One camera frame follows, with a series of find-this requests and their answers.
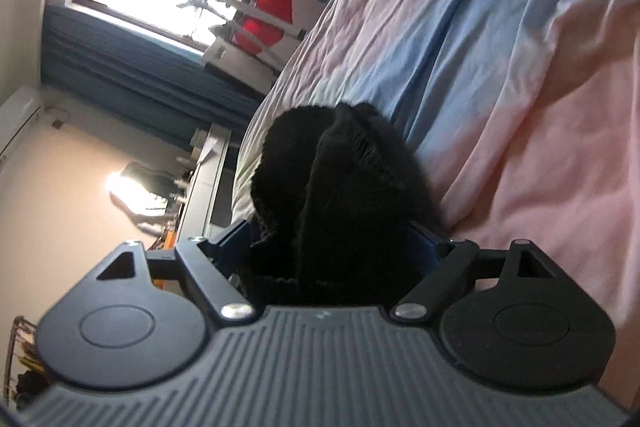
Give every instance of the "blue curtain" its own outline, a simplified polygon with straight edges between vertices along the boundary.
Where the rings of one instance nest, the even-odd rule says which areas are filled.
[[[41,62],[43,83],[185,150],[212,123],[238,143],[259,104],[198,54],[63,6],[45,8]]]

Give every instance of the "air conditioner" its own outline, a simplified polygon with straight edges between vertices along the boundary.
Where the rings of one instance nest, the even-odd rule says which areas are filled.
[[[37,89],[21,87],[0,105],[0,172],[42,111]]]

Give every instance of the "bed sheet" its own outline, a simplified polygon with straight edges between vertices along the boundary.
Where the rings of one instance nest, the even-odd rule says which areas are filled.
[[[373,103],[423,166],[448,226],[529,237],[618,328],[604,388],[640,383],[639,0],[332,0],[250,124],[234,216],[271,121]]]

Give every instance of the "black fabric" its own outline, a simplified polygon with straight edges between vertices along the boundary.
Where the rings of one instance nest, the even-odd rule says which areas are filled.
[[[417,221],[442,234],[425,175],[369,104],[277,118],[255,171],[262,238],[241,279],[257,305],[391,307],[420,281],[399,246]]]

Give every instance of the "red bag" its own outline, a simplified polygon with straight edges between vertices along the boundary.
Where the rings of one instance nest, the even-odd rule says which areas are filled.
[[[284,22],[289,24],[293,23],[292,0],[254,0],[254,5],[263,12],[282,19]],[[242,17],[240,25],[246,31],[258,37],[260,42],[267,47],[271,47],[276,42],[280,42],[284,37],[284,32],[281,29],[261,20],[254,19],[253,17]],[[257,44],[251,42],[240,33],[234,35],[233,40],[236,45],[251,55],[257,55],[262,51]]]

